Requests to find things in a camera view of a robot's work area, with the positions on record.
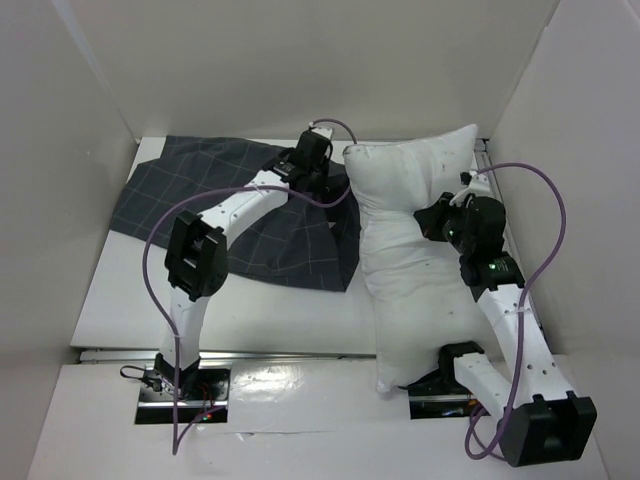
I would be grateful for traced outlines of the dark grey checked pillowcase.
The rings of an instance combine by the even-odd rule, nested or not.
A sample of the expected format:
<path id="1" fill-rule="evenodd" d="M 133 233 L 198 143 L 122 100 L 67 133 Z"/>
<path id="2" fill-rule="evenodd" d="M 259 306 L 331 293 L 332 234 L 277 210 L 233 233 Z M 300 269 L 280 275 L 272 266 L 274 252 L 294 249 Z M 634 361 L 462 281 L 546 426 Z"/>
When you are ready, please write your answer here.
<path id="1" fill-rule="evenodd" d="M 135 168 L 110 228 L 164 248 L 174 223 L 165 214 L 170 207 L 205 191 L 246 185 L 281 150 L 242 138 L 169 136 L 158 158 Z M 360 236 L 358 205 L 346 186 L 344 167 L 331 164 L 323 200 L 340 204 L 323 208 L 291 198 L 234 242 L 230 272 L 273 285 L 346 291 L 358 265 Z"/>

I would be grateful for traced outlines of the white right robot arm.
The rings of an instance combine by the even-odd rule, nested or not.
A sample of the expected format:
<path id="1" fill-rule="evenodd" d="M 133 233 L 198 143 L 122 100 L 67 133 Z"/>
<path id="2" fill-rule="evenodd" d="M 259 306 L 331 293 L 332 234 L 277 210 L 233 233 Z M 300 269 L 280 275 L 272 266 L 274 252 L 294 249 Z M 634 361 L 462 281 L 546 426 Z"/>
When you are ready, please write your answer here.
<path id="1" fill-rule="evenodd" d="M 503 248 L 503 204 L 476 194 L 456 199 L 446 192 L 414 217 L 426 239 L 447 242 L 459 253 L 462 280 L 488 319 L 510 372 L 499 372 L 473 341 L 441 348 L 440 387 L 464 388 L 475 397 L 472 426 L 483 415 L 496 423 L 494 438 L 468 456 L 493 456 L 512 467 L 580 459 L 597 410 L 590 397 L 576 393 L 549 350 L 521 270 Z"/>

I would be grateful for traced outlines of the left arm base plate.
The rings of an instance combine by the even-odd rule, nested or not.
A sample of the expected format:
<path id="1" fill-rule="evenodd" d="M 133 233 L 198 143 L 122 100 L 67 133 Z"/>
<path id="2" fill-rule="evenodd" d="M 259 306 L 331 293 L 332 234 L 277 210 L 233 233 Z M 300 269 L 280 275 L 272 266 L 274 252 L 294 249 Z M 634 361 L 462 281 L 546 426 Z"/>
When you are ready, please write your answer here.
<path id="1" fill-rule="evenodd" d="M 195 385 L 177 402 L 178 423 L 226 423 L 231 370 L 205 367 L 199 370 Z M 173 422 L 173 392 L 168 383 L 151 368 L 134 377 L 141 383 L 134 423 L 161 425 Z"/>

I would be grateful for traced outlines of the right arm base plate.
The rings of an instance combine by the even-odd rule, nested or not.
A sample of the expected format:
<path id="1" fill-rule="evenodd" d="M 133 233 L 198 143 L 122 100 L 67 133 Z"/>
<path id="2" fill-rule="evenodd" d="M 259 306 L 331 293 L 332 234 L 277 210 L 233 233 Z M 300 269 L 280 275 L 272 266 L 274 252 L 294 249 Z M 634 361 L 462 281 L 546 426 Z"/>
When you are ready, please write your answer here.
<path id="1" fill-rule="evenodd" d="M 406 387 L 412 420 L 468 417 L 480 405 L 464 387 L 432 378 Z"/>

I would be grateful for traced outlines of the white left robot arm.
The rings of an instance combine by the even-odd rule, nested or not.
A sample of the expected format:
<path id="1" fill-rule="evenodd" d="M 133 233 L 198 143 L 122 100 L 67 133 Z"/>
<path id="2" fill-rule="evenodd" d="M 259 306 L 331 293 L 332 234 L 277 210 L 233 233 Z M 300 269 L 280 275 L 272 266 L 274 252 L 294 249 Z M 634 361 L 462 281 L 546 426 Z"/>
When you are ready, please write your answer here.
<path id="1" fill-rule="evenodd" d="M 204 316 L 209 300 L 228 276 L 229 248 L 295 192 L 323 192 L 332 136 L 329 127 L 309 127 L 294 148 L 268 161 L 230 197 L 200 213 L 184 210 L 176 216 L 165 257 L 171 286 L 171 335 L 154 365 L 163 389 L 172 397 L 184 399 L 196 390 Z"/>

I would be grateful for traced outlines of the white pillow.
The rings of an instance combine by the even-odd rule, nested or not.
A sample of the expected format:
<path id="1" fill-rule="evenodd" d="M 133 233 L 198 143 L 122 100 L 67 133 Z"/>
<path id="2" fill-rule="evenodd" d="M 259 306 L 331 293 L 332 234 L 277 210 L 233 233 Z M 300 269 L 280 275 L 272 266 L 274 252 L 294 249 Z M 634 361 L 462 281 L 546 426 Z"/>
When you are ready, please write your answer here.
<path id="1" fill-rule="evenodd" d="M 497 339 L 461 279 L 459 256 L 425 239 L 414 218 L 461 187 L 478 128 L 386 145 L 354 144 L 344 165 L 360 214 L 360 266 L 373 301 L 377 387 L 387 394 L 437 367 L 447 344 L 474 341 L 489 355 Z"/>

